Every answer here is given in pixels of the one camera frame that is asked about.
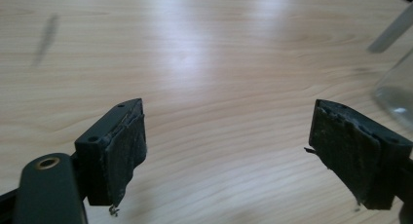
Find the gray mark on table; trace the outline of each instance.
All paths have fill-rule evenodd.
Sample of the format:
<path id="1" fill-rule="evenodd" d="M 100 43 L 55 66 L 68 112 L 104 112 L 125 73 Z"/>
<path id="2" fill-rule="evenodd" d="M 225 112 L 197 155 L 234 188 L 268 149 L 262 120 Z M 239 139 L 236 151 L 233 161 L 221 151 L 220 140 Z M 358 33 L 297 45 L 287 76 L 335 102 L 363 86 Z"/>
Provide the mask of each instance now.
<path id="1" fill-rule="evenodd" d="M 42 62 L 43 58 L 52 45 L 56 38 L 58 28 L 58 15 L 52 15 L 46 22 L 45 28 L 43 29 L 42 39 L 37 47 L 36 56 L 31 64 L 32 67 L 38 67 Z"/>

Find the wooden surface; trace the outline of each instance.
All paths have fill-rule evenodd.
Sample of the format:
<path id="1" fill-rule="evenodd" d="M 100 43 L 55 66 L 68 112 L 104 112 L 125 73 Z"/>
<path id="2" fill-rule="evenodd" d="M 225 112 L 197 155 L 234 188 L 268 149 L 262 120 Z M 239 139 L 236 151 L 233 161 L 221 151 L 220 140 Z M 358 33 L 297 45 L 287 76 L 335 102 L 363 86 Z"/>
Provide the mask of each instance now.
<path id="1" fill-rule="evenodd" d="M 403 0 L 0 0 L 0 193 L 141 97 L 147 160 L 90 223 L 398 223 L 306 154 L 317 98 L 413 134 L 371 97 L 410 48 L 366 51 Z"/>

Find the transparent container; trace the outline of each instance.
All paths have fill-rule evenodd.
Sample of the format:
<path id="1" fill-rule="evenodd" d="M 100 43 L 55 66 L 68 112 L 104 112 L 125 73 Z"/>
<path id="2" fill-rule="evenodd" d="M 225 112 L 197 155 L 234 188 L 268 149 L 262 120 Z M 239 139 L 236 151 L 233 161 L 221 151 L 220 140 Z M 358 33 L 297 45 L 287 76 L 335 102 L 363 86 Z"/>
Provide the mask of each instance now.
<path id="1" fill-rule="evenodd" d="M 413 130 L 413 49 L 377 84 L 374 96 L 403 125 Z"/>

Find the wooden table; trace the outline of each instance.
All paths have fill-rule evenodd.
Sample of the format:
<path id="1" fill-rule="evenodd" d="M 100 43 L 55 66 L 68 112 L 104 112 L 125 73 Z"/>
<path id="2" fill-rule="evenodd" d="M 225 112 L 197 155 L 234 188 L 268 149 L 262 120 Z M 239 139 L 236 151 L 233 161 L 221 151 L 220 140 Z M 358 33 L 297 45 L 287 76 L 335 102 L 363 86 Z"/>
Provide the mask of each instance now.
<path id="1" fill-rule="evenodd" d="M 0 0 L 0 193 L 141 97 L 147 160 L 90 223 L 398 223 L 306 154 L 317 98 L 413 139 L 371 96 L 410 48 L 402 0 Z"/>

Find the black plastic part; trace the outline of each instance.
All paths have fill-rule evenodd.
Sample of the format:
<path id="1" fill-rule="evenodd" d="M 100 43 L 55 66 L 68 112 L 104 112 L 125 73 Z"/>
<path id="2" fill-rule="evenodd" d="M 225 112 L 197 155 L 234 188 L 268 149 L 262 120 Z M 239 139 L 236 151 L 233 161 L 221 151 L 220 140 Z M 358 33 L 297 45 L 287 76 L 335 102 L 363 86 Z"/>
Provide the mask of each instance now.
<path id="1" fill-rule="evenodd" d="M 12 223 L 17 193 L 15 189 L 0 196 L 0 224 Z"/>
<path id="2" fill-rule="evenodd" d="M 88 223 L 68 155 L 50 154 L 27 164 L 21 174 L 13 223 Z"/>
<path id="3" fill-rule="evenodd" d="M 75 142 L 80 181 L 91 205 L 118 206 L 146 158 L 141 99 L 113 107 Z"/>
<path id="4" fill-rule="evenodd" d="M 390 209 L 413 143 L 345 105 L 317 100 L 310 145 L 369 209 Z"/>

